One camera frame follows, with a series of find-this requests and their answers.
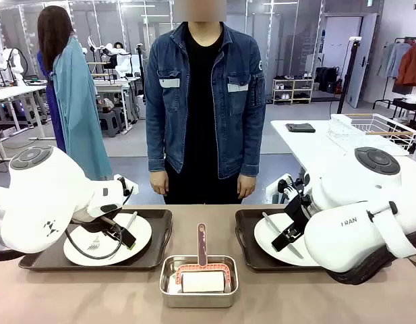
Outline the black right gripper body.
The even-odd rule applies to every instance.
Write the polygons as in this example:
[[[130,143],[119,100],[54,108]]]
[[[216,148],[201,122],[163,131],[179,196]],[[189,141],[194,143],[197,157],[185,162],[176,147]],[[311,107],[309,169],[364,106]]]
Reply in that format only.
[[[309,218],[311,217],[308,207],[311,204],[311,200],[308,195],[297,195],[292,199],[289,199],[284,212],[293,220],[293,224],[296,230],[304,230]]]

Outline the person's right hand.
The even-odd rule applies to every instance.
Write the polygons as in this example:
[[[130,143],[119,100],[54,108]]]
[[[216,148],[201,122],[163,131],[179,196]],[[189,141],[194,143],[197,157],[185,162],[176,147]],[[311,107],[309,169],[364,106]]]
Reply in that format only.
[[[169,192],[169,177],[166,171],[150,172],[150,185],[155,193],[166,196]]]

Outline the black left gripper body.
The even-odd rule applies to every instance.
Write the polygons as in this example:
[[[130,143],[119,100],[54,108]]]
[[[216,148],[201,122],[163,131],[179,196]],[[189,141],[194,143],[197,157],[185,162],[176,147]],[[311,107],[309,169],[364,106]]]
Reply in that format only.
[[[91,222],[76,221],[75,219],[72,219],[71,224],[81,226],[87,232],[102,232],[104,235],[110,237],[122,237],[127,231],[125,227],[106,216],[98,217]]]

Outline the person's left hand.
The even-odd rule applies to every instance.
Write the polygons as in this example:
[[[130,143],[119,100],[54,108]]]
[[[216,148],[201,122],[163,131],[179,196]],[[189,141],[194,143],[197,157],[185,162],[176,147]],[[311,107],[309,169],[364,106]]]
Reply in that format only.
[[[237,193],[239,199],[244,199],[250,196],[256,189],[256,177],[246,175],[239,175],[237,179]]]

